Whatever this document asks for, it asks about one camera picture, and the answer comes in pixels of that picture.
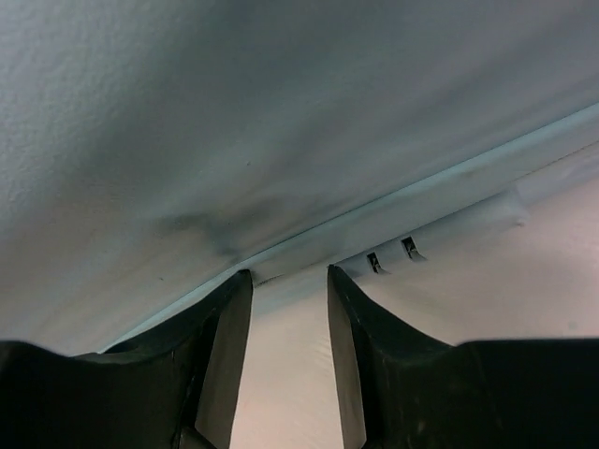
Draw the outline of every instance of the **beige surface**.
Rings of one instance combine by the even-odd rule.
[[[599,335],[598,199],[589,182],[535,206],[524,227],[365,290],[450,342]],[[257,289],[233,448],[341,448],[324,281],[314,270]]]

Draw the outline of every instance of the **black robotic claw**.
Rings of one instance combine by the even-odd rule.
[[[252,291],[240,272],[102,355],[0,343],[0,447],[228,448]]]
[[[329,268],[346,449],[599,447],[599,340],[428,337]]]

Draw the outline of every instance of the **white surface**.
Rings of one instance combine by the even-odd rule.
[[[462,241],[364,283],[439,339],[599,336],[599,180],[532,208],[526,226]],[[258,288],[233,445],[341,448],[325,273]]]
[[[596,104],[598,24],[565,0],[0,1],[0,337],[99,349]]]

